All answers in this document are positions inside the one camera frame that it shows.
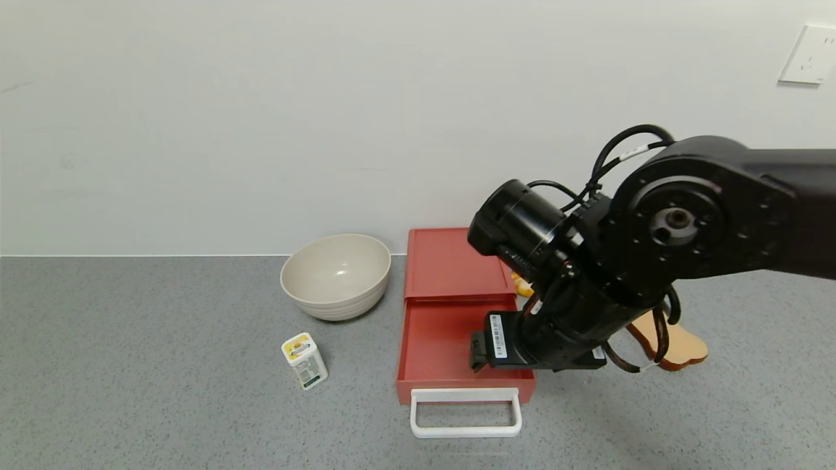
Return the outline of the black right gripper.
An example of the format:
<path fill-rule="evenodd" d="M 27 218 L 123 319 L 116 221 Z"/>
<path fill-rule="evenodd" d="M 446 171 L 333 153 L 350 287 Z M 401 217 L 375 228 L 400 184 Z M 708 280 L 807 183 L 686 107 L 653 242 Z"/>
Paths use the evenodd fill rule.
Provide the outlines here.
<path fill-rule="evenodd" d="M 540 363 L 523 345 L 523 319 L 520 311 L 490 311 L 481 330 L 470 334 L 469 367 L 478 373 L 490 364 L 495 369 L 538 369 Z"/>

